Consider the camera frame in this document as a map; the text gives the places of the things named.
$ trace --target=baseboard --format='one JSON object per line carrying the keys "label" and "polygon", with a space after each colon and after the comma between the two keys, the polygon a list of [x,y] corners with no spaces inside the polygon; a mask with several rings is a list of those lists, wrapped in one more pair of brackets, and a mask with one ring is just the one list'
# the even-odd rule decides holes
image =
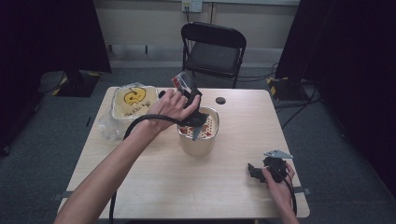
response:
{"label": "baseboard", "polygon": [[[246,49],[242,67],[272,67],[283,49]],[[107,48],[112,68],[181,67],[182,47],[111,46]]]}

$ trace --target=gray carpet floor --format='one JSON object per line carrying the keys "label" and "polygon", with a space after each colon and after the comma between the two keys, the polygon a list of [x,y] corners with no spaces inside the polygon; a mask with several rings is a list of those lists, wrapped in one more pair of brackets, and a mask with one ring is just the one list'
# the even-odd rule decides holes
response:
{"label": "gray carpet floor", "polygon": [[[242,68],[238,89],[268,89],[264,79],[271,68]],[[0,159],[0,223],[52,223],[63,192],[99,105],[111,86],[141,82],[171,87],[180,68],[114,68],[103,74],[90,98],[55,97],[47,92],[39,110]],[[57,84],[62,73],[44,75],[42,91]],[[221,78],[198,76],[198,87],[231,88]],[[306,86],[308,94],[313,86]],[[274,101],[277,106],[296,102]],[[284,124],[300,107],[278,109]],[[306,195],[310,216],[301,223],[396,223],[396,202],[366,159],[343,137],[342,125],[323,102],[307,106],[283,129]],[[127,223],[119,220],[116,223]],[[261,220],[279,223],[279,220]]]}

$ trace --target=yellow smiley face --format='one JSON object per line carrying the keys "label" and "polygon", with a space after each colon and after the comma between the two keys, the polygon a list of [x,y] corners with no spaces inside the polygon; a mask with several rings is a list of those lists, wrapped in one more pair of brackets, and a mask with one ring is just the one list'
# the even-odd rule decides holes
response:
{"label": "yellow smiley face", "polygon": [[142,88],[130,88],[130,92],[124,96],[124,101],[127,105],[137,104],[146,97],[146,90]]}

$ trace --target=electrical outlet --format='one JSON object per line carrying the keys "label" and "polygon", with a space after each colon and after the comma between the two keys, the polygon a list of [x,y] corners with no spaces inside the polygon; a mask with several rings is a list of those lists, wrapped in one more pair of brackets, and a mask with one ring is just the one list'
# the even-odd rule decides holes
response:
{"label": "electrical outlet", "polygon": [[191,1],[181,1],[181,11],[189,11],[191,12]]}
{"label": "electrical outlet", "polygon": [[191,12],[202,12],[202,2],[193,1],[191,3]]}

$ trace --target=white wall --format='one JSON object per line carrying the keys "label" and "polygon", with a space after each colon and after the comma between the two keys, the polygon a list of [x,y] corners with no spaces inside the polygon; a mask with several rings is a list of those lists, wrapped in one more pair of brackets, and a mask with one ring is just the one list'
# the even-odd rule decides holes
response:
{"label": "white wall", "polygon": [[[203,2],[203,12],[191,13],[190,21],[212,21],[233,27],[244,34],[248,48],[283,49],[297,10],[296,0],[263,1],[270,5],[221,2],[225,1],[213,5]],[[96,0],[94,3],[108,45],[182,44],[180,29],[187,18],[181,12],[180,1]]]}

